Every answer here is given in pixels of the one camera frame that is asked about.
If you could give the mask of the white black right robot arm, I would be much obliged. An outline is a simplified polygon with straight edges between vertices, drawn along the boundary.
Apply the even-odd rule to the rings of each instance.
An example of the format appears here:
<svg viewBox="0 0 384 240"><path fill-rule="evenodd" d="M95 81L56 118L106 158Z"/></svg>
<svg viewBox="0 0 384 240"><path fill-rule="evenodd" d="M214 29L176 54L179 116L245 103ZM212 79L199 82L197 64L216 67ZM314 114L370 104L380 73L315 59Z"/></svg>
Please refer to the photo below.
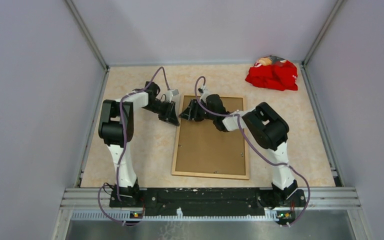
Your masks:
<svg viewBox="0 0 384 240"><path fill-rule="evenodd" d="M259 156L272 166L271 190L263 190L258 196L259 203L271 210L277 207L308 206L305 194L298 187L294 177L296 171L289 162L287 140L289 126L286 121L266 102L247 111L229 112L219 95L210 94L206 98L193 99L180 113L180 118L201 122L211 120L221 132L239 130L247 143L250 142L244 130L248 129L255 142L267 151L268 156Z"/></svg>

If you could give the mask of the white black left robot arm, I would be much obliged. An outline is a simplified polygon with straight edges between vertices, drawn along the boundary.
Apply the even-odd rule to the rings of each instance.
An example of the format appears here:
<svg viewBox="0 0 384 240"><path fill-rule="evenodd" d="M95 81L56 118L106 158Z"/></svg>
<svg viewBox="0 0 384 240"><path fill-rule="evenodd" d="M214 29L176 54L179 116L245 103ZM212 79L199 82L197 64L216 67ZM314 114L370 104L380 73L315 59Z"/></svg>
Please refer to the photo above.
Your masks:
<svg viewBox="0 0 384 240"><path fill-rule="evenodd" d="M157 114L162 122L178 127L180 93L167 90L158 98L160 87L147 81L124 97L102 103L98 135L110 151L116 174L114 198L134 207L140 202L138 178L133 168L131 141L134 135L134 113L139 109Z"/></svg>

